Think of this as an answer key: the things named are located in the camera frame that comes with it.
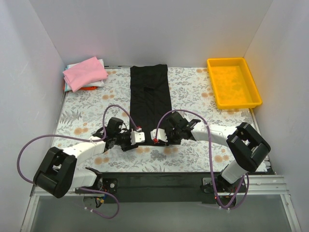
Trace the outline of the black t-shirt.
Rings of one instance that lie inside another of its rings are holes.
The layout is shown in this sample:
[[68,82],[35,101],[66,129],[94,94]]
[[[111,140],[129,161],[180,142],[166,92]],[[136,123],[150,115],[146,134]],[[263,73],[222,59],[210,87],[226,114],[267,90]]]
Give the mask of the black t-shirt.
[[168,66],[130,68],[130,116],[145,133],[143,146],[153,146],[150,132],[156,129],[160,118],[172,110],[168,82]]

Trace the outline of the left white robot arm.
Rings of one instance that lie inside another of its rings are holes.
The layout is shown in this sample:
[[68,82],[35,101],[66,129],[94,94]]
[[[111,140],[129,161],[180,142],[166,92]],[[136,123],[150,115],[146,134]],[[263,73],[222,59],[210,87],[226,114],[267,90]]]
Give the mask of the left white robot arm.
[[63,197],[73,188],[87,188],[92,193],[100,192],[103,187],[102,173],[91,167],[79,170],[77,166],[115,145],[121,147],[122,151],[128,151],[145,141],[141,128],[127,129],[123,124],[123,120],[112,117],[107,126],[98,129],[88,142],[64,149],[50,148],[34,175],[34,184],[56,198]]

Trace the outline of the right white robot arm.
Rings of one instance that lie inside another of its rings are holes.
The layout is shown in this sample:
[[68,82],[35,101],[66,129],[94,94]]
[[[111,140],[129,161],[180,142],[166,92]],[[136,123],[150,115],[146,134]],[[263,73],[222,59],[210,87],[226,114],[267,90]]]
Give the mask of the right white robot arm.
[[200,117],[188,121],[178,112],[167,116],[166,122],[165,134],[170,144],[183,139],[208,141],[231,150],[234,160],[215,178],[216,185],[224,192],[235,188],[246,173],[255,172],[271,151],[268,142],[246,122],[234,127],[209,125]]

